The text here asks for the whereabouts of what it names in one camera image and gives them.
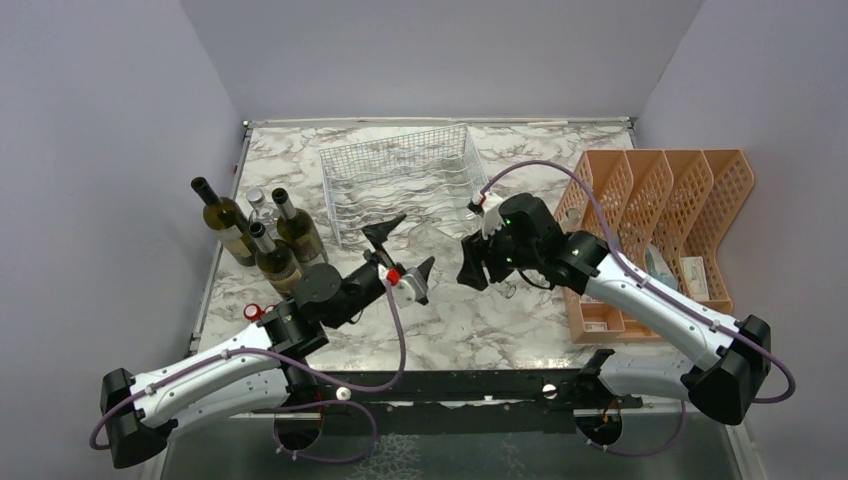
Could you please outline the clear glass bottle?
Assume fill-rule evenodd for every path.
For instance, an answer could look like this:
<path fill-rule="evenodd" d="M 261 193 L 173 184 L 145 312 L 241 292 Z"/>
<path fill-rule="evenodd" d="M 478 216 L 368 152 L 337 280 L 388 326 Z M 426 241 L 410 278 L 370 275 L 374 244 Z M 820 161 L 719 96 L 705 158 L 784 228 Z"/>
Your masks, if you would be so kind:
<path fill-rule="evenodd" d="M 582 225 L 583 210 L 580 208 L 569 207 L 563 211 L 559 225 L 564 232 L 578 230 Z"/>
<path fill-rule="evenodd" d="M 454 238 L 462 237 L 476 229 L 476 215 L 467 205 L 474 193 L 486 183 L 487 177 L 479 160 L 474 157 L 453 154 L 441 161 L 446 195 L 452 213 L 440 226 Z"/>
<path fill-rule="evenodd" d="M 492 287 L 504 299 L 512 299 L 518 292 L 517 284 L 511 280 L 504 280 L 497 284 L 493 284 Z"/>

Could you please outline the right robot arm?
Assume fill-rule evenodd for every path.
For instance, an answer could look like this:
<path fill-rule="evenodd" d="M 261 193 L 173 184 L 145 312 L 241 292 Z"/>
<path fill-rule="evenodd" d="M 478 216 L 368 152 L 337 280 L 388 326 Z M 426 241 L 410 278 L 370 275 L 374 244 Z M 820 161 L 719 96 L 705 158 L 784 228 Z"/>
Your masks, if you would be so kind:
<path fill-rule="evenodd" d="M 551 288 L 586 294 L 627 314 L 686 358 L 683 372 L 657 375 L 614 354 L 578 378 L 585 404 L 600 407 L 616 394 L 664 396 L 687 400 L 720 423 L 741 424 L 773 364 L 765 320 L 713 310 L 639 271 L 598 236 L 563 232 L 529 193 L 506 200 L 477 193 L 468 208 L 482 225 L 461 241 L 459 284 L 483 291 L 514 272 L 535 271 Z"/>

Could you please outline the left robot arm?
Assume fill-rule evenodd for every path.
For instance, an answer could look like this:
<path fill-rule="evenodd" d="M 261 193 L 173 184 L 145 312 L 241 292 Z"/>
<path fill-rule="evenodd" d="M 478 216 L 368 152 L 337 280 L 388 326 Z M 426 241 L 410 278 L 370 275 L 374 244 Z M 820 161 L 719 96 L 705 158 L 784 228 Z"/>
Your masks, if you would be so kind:
<path fill-rule="evenodd" d="M 312 369 L 305 359 L 327 344 L 327 329 L 353 322 L 381 297 L 387 298 L 395 323 L 399 309 L 427 304 L 434 257 L 406 268 L 383 246 L 404 219 L 399 215 L 363 227 L 372 246 L 363 254 L 363 265 L 346 277 L 327 263 L 309 267 L 289 298 L 218 345 L 149 372 L 119 368 L 107 373 L 101 386 L 102 417 L 89 436 L 90 447 L 108 451 L 113 467 L 125 469 L 158 455 L 170 438 L 203 420 L 276 405 L 294 411 L 315 408 L 321 403 L 318 380 L 363 393 L 392 389 L 406 367 L 403 336 L 398 338 L 397 371 L 377 386 L 334 378 Z"/>

